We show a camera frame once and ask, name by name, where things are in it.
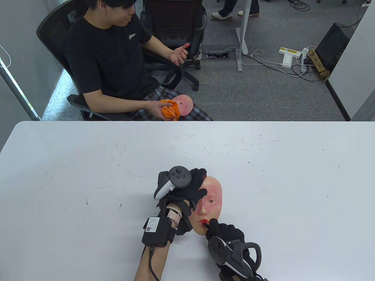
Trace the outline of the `person's left hand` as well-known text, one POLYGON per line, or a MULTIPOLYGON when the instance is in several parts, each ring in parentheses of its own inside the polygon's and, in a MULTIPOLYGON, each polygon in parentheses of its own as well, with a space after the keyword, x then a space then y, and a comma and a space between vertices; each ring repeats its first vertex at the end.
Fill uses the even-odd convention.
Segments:
POLYGON ((208 194, 207 189, 202 187, 206 178, 204 168, 188 170, 175 166, 169 171, 160 172, 154 199, 160 207, 176 204, 188 216, 196 211, 198 203, 208 194))

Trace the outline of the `person's right hand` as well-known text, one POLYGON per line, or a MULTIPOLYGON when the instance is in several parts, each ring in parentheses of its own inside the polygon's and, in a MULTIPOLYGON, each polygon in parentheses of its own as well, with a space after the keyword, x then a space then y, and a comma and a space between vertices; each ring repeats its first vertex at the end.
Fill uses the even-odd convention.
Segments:
POLYGON ((245 242, 245 235, 234 225, 205 221, 208 251, 220 269, 221 281, 264 281, 257 274, 261 265, 261 248, 254 242, 245 242))

